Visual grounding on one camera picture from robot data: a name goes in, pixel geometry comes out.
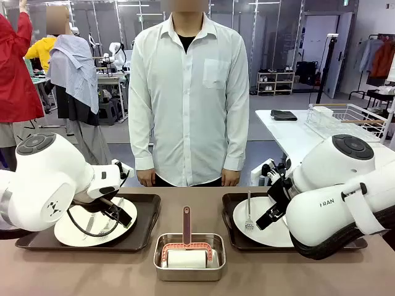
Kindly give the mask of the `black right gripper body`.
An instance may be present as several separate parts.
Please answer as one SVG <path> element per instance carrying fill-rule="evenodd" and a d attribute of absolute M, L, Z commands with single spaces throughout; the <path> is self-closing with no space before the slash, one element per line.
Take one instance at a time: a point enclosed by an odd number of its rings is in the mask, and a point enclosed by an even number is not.
<path fill-rule="evenodd" d="M 284 213 L 291 200 L 289 190 L 293 183 L 290 178 L 270 179 L 270 189 L 268 196 L 273 200 L 273 206 L 269 209 L 270 213 Z"/>

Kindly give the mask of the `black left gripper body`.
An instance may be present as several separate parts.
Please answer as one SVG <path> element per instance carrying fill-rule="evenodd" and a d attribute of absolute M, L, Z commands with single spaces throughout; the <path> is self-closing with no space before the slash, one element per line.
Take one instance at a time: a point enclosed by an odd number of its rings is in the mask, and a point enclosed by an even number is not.
<path fill-rule="evenodd" d="M 112 201 L 110 201 L 108 198 L 105 197 L 100 197 L 98 199 L 93 200 L 90 203 L 78 202 L 74 200 L 72 202 L 72 205 L 81 206 L 87 212 L 90 213 L 100 212 L 106 216 L 117 216 L 119 213 L 118 206 L 116 206 L 116 204 L 114 204 Z"/>

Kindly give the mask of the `person's right hand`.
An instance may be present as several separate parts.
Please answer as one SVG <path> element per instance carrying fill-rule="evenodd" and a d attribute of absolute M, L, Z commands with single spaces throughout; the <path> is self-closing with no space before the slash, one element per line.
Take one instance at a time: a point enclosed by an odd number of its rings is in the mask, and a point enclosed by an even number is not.
<path fill-rule="evenodd" d="M 144 187 L 153 187 L 156 183 L 156 172 L 153 168 L 149 170 L 137 170 L 136 175 L 139 183 Z"/>

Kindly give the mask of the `person's left hand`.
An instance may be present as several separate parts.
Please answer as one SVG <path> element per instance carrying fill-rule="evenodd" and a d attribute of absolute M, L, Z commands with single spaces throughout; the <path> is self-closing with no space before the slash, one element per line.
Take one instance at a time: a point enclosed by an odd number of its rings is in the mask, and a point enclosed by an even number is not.
<path fill-rule="evenodd" d="M 240 171 L 233 170 L 222 170 L 222 186 L 223 187 L 235 187 L 239 184 L 241 177 Z"/>

